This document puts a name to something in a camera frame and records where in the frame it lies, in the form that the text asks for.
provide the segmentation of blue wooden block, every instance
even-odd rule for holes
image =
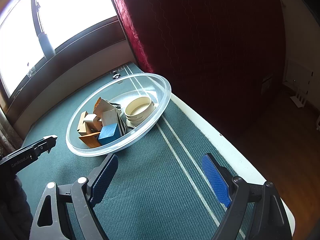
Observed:
[[[118,124],[113,123],[102,127],[98,141],[101,143],[101,145],[105,145],[119,139],[120,137],[121,135]]]

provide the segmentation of white table edge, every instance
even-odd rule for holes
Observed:
[[[221,135],[211,124],[202,118],[190,106],[181,99],[171,94],[171,100],[181,109],[181,111],[195,124],[195,126],[207,137],[207,139],[215,146],[219,153],[225,158],[235,172],[244,178],[248,183],[264,184],[266,179],[260,172],[234,147],[223,135]],[[289,220],[291,233],[293,235],[295,229],[295,219],[284,203],[285,211]]]

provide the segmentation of patterned curtain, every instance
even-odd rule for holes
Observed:
[[[6,156],[19,149],[21,145],[22,139],[13,129],[0,108],[0,155]]]

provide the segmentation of wooden floor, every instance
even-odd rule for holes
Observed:
[[[297,108],[281,90],[265,113],[233,145],[275,183],[305,240],[320,218],[320,132],[317,114]]]

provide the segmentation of blue gripper pad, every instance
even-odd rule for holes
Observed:
[[[228,208],[231,204],[228,185],[208,155],[205,155],[202,158],[202,169],[219,202],[223,203]]]
[[[117,169],[118,169],[118,157],[117,155],[113,155],[109,163],[105,166],[104,170],[101,172],[100,177],[97,178],[95,184],[92,185],[92,188],[91,188],[92,197],[89,200],[92,207],[94,207],[96,204],[99,204],[102,201]]]

